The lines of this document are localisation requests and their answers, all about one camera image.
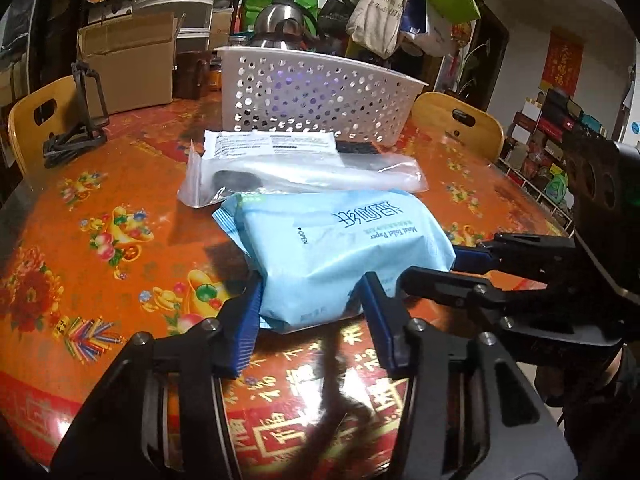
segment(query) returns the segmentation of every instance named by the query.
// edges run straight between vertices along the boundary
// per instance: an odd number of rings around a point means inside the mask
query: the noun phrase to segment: orange tablecloth
[[[2,271],[0,410],[45,464],[124,340],[139,330],[183,332],[242,290],[244,258],[211,219],[212,208],[191,210],[175,198],[190,141],[201,144],[204,128],[220,129],[216,99],[112,117],[109,142],[64,167],[58,186],[39,197]],[[419,161],[430,186],[420,199],[453,243],[475,245],[497,231],[559,234],[503,174],[441,132],[409,121],[394,150]],[[490,278],[501,288],[521,284],[497,272]],[[428,301],[413,315],[464,329]],[[361,472],[388,461],[404,384],[386,377],[366,323],[354,319],[260,336],[251,364],[225,387],[245,470],[277,471],[316,427],[322,340],[335,330],[347,367],[342,394],[373,416]],[[345,419],[324,466],[353,438],[356,422]],[[170,426],[175,433],[175,420]]]

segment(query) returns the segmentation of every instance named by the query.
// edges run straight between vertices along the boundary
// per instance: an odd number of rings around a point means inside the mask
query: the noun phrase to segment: wooden chair
[[[9,113],[9,142],[22,175],[30,182],[45,171],[42,143],[49,134],[64,134],[78,124],[76,92],[73,76],[63,77],[24,97]],[[53,114],[38,124],[38,109],[44,104],[44,109],[52,108]]]
[[[416,99],[411,117],[416,126],[444,131],[491,162],[500,156],[504,142],[500,123],[455,97],[426,92]]]

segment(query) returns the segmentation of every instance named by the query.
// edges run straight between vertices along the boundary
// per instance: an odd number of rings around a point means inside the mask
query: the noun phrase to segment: white plastic basket
[[[335,132],[338,140],[393,146],[424,83],[352,59],[258,47],[223,47],[226,131]]]

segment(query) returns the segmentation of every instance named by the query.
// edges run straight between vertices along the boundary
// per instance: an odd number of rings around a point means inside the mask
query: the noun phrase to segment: blue wet wipes package
[[[373,270],[388,295],[411,266],[449,270],[451,242],[404,191],[235,194],[213,218],[264,279],[262,326],[286,333],[354,316],[353,287]]]

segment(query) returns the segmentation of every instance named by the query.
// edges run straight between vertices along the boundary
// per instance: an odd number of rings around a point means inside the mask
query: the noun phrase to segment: red chinese banner
[[[584,45],[570,34],[552,30],[540,89],[561,88],[573,96],[578,85]]]

